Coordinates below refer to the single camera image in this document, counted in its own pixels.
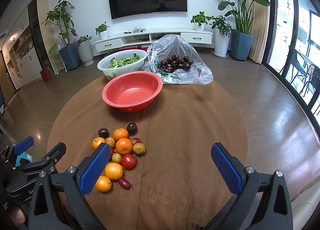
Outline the person left hand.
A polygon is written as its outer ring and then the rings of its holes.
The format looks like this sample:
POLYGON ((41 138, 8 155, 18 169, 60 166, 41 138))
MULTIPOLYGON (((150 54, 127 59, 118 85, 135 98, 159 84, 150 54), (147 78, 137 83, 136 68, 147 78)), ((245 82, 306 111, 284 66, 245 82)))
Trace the person left hand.
POLYGON ((24 212, 17 206, 11 208, 9 217, 15 226, 24 224, 26 220, 24 212))

